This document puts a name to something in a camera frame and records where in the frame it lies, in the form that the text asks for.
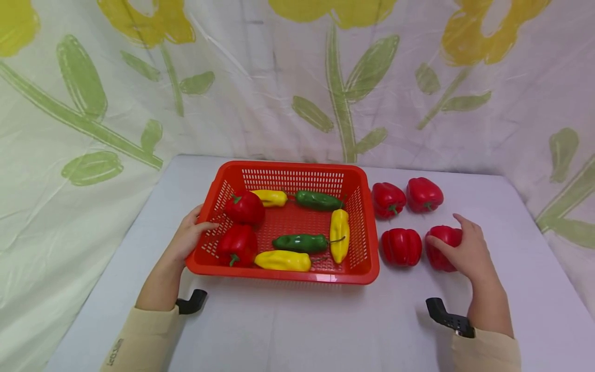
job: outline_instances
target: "black clip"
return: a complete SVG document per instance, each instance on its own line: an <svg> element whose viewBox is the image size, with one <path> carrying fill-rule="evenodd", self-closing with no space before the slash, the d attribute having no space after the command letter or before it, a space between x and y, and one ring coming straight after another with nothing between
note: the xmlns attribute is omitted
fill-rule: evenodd
<svg viewBox="0 0 595 372"><path fill-rule="evenodd" d="M180 309L180 315L188 315L198 312L205 303L206 295L206 291L195 289L189 300L178 298L176 305L178 305L178 308Z"/></svg>
<svg viewBox="0 0 595 372"><path fill-rule="evenodd" d="M448 328L452 328L453 330L457 331L459 335L468 339L475 338L475 329L471 327L469 319L467 319L467 317L449 314L446 312L442 298L428 298L425 300L425 304L428 307L430 318L432 318L436 323L447 326Z"/></svg>

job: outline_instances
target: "red bell pepper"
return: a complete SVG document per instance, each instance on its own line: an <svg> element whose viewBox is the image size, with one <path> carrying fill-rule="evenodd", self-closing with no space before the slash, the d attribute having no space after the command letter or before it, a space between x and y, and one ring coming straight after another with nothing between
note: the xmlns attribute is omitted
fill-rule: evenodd
<svg viewBox="0 0 595 372"><path fill-rule="evenodd" d="M421 238L415 230L390 229L382 234L382 250L389 264L415 266L421 258Z"/></svg>
<svg viewBox="0 0 595 372"><path fill-rule="evenodd" d="M264 221L264 205L260 198L247 190L232 195L225 204L227 217L235 223L258 225Z"/></svg>
<svg viewBox="0 0 595 372"><path fill-rule="evenodd" d="M407 202L412 212L432 212L444 202L444 195L442 190L427 178L412 178L407 184Z"/></svg>
<svg viewBox="0 0 595 372"><path fill-rule="evenodd" d="M407 198L401 189L391 183L375 183L372 186L372 204L376 217L390 219L401 213Z"/></svg>
<svg viewBox="0 0 595 372"><path fill-rule="evenodd" d="M233 225L217 245L219 263L225 266L249 267L257 253L256 234L248 225Z"/></svg>
<svg viewBox="0 0 595 372"><path fill-rule="evenodd" d="M450 226L434 226L426 234L426 236L428 235L435 236L444 243L453 247L458 247L463 239L463 231L461 229L454 229ZM430 265L432 265L434 270L446 271L447 273L456 271L456 268L435 246L427 244L425 253L428 256Z"/></svg>

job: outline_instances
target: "red basket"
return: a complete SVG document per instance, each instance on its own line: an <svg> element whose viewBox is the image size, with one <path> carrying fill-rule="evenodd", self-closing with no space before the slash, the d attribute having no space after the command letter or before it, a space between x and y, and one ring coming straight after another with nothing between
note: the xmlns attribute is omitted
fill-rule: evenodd
<svg viewBox="0 0 595 372"><path fill-rule="evenodd" d="M247 190L298 190L324 192L345 199L351 238L347 257L335 264L330 252L313 255L328 257L313 262L307 273L264 270L257 266L236 268L219 265L215 250L219 238L233 224L223 209L234 192ZM363 170L352 165L301 164L265 161L230 161L219 168L206 197L198 222L219 223L216 230L202 235L196 249L186 258L195 274L250 277L304 282L367 285L378 276L378 237L368 179ZM328 238L331 212L308 210L289 200L284 207L267 208L264 223L256 228L259 252L272 251L271 241L286 234L324 234Z"/></svg>

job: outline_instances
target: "chili pepper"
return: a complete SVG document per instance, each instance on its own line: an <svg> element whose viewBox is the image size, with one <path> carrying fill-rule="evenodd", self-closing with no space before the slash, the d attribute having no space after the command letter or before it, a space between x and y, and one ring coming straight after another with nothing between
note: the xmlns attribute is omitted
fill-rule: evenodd
<svg viewBox="0 0 595 372"><path fill-rule="evenodd" d="M217 245L217 255L221 265L249 267L257 253L256 234L248 225L231 226Z"/></svg>
<svg viewBox="0 0 595 372"><path fill-rule="evenodd" d="M459 246L463 239L463 231L450 226L434 226L426 234L426 236L428 235L435 236L453 247ZM428 244L425 248L425 254L428 256L428 260L434 270L446 271L447 273L456 271L456 268L435 246Z"/></svg>
<svg viewBox="0 0 595 372"><path fill-rule="evenodd" d="M345 206L343 201L321 192L300 190L296 192L295 198L299 205L317 211L334 211Z"/></svg>
<svg viewBox="0 0 595 372"><path fill-rule="evenodd" d="M336 263L340 264L347 256L349 249L349 214L344 210L336 210L331 215L330 240L331 254Z"/></svg>
<svg viewBox="0 0 595 372"><path fill-rule="evenodd" d="M405 193L392 183L375 183L372 186L372 203L378 218L398 216L407 204Z"/></svg>
<svg viewBox="0 0 595 372"><path fill-rule="evenodd" d="M265 208L282 207L287 202L287 194L283 191L253 190L252 192L258 196Z"/></svg>
<svg viewBox="0 0 595 372"><path fill-rule="evenodd" d="M328 245L335 243L329 241L327 238L320 235L297 234L297 235L283 235L273 240L273 247L275 249L282 249L284 251L292 251L298 253L316 254L327 250Z"/></svg>
<svg viewBox="0 0 595 372"><path fill-rule="evenodd" d="M382 250L389 264L415 266L421 258L421 238L415 230L390 229L382 234Z"/></svg>
<svg viewBox="0 0 595 372"><path fill-rule="evenodd" d="M235 223L258 225L264 221L264 205L256 194L240 191L225 204L225 214Z"/></svg>
<svg viewBox="0 0 595 372"><path fill-rule="evenodd" d="M308 254L289 251L260 253L254 259L254 263L267 270L309 271L312 267Z"/></svg>
<svg viewBox="0 0 595 372"><path fill-rule="evenodd" d="M442 190L427 178L412 178L407 185L407 202L412 212L432 212L444 202L444 195Z"/></svg>

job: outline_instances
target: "basket rim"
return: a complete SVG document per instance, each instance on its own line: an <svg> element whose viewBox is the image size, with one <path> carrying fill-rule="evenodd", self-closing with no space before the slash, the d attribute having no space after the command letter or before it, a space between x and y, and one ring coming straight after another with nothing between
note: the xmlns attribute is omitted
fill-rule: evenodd
<svg viewBox="0 0 595 372"><path fill-rule="evenodd" d="M203 205L204 211L210 211L213 204L217 200L218 189L213 185L220 185L223 182L224 174L230 167L241 165L264 166L264 168L303 168L307 164L307 171L354 171L359 176L360 188L362 192L362 199L364 206L364 226L367 229L367 243L369 247L369 255L371 260L370 270L365 274L345 274L345 273L315 273L315 272L297 272L297 271L281 271L281 270L263 270L261 268L236 268L236 267L222 267L220 265L203 265L194 260L195 252L200 249L197 243L196 247L186 258L186 267L194 274L212 275L212 276L227 276L227 277L246 277L255 279L270 279L270 280L294 280L299 282L320 282L320 283L337 283L337 284L355 284L368 285L372 283L380 273L380 259L378 257L378 237L376 231L376 220L374 211L371 205L372 196L369 189L368 178L366 173L360 167L350 164L310 164L302 162L279 162L279 161L250 161L250 160L232 160L224 163L219 170L215 179L211 183L209 192L207 193L205 203ZM196 223L206 221L208 213L201 213Z"/></svg>

